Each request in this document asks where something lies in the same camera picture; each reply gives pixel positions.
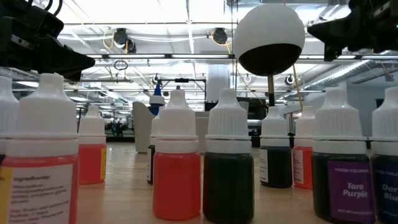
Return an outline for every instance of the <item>red liquid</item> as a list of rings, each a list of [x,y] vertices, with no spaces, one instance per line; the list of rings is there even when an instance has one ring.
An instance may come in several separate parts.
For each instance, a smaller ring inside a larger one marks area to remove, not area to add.
[[[312,189],[312,147],[294,147],[293,154],[294,185],[296,187]],[[300,163],[302,164],[302,167],[297,167],[298,164],[295,163],[296,156],[300,157]],[[302,173],[302,176],[299,174],[298,176],[300,177],[298,179],[300,179],[302,182],[297,180],[297,174],[300,172]]]
[[[199,215],[200,187],[199,153],[155,153],[153,209],[157,217],[188,220]]]
[[[78,155],[60,156],[60,157],[43,157],[43,158],[15,158],[6,157],[1,167],[52,167],[60,165],[73,164],[72,170],[72,189],[70,197],[70,214],[69,224],[76,223],[77,212],[77,191],[78,191],[78,174],[79,174],[79,157]]]
[[[105,144],[81,144],[79,145],[79,157],[80,184],[97,184],[104,181],[106,168]]]

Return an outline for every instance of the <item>plastic bottle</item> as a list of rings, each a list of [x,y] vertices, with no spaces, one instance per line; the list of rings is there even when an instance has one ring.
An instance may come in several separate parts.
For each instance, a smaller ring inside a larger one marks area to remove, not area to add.
[[[6,139],[15,132],[19,102],[12,94],[12,80],[0,76],[0,164],[6,153]]]
[[[161,106],[159,108],[159,113],[157,116],[152,119],[152,129],[150,130],[150,136],[149,136],[149,147],[147,151],[147,182],[148,184],[153,184],[153,179],[154,179],[154,156],[155,156],[155,136],[157,133],[157,127],[159,125],[159,117],[160,117],[160,111],[164,108],[164,106]]]
[[[75,224],[76,104],[62,76],[41,74],[36,91],[20,100],[13,137],[0,168],[0,223]]]
[[[210,110],[203,171],[203,214],[214,223],[250,223],[254,215],[253,157],[248,114],[236,92],[221,91]]]
[[[315,113],[312,156],[313,207],[332,223],[374,223],[373,191],[359,112],[346,92],[327,90]]]
[[[105,120],[97,106],[89,106],[79,125],[79,183],[97,184],[106,175]]]
[[[315,129],[315,112],[304,106],[296,120],[296,137],[293,154],[293,180],[296,187],[312,189],[312,137]]]
[[[377,217],[382,223],[398,223],[398,87],[386,89],[386,97],[373,112],[373,186]]]
[[[260,136],[260,182],[267,187],[292,186],[292,150],[286,120],[277,106],[271,106],[262,120]]]
[[[200,155],[195,112],[182,90],[171,91],[160,112],[155,140],[154,201],[157,217],[188,220],[200,214]]]
[[[153,96],[149,97],[149,104],[149,111],[155,116],[159,113],[159,107],[165,105],[164,97],[162,96],[162,90],[160,89],[159,83],[156,84]]]

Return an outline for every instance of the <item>white sphere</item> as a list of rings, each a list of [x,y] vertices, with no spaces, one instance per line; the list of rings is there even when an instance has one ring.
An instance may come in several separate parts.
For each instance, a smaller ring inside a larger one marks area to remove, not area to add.
[[[238,24],[234,53],[247,71],[276,75],[297,61],[304,42],[304,25],[294,10],[283,4],[264,4]]]

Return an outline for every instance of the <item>white label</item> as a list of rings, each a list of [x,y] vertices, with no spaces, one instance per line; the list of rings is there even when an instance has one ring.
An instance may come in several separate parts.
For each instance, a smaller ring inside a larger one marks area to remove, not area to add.
[[[0,214],[0,223],[69,224],[72,170],[72,164],[2,167],[4,213]]]
[[[152,167],[152,150],[147,149],[147,180],[150,181],[150,168]]]
[[[268,182],[268,150],[260,149],[259,151],[260,181]]]
[[[304,169],[303,169],[303,151],[293,151],[293,177],[294,182],[304,184]]]

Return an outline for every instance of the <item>label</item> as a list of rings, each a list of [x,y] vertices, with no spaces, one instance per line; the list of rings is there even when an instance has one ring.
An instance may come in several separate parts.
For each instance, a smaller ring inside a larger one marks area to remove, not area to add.
[[[0,224],[69,224],[73,165],[0,169]]]
[[[268,183],[268,150],[260,149],[259,151],[260,181]]]
[[[106,148],[101,149],[101,180],[106,177]]]
[[[386,223],[398,223],[398,165],[377,164],[373,172],[377,215]]]
[[[371,170],[368,162],[328,161],[331,216],[374,223]]]
[[[303,151],[293,149],[292,153],[294,182],[304,184]]]
[[[150,148],[147,149],[147,180],[151,181],[150,179],[150,168],[152,167],[152,150]]]

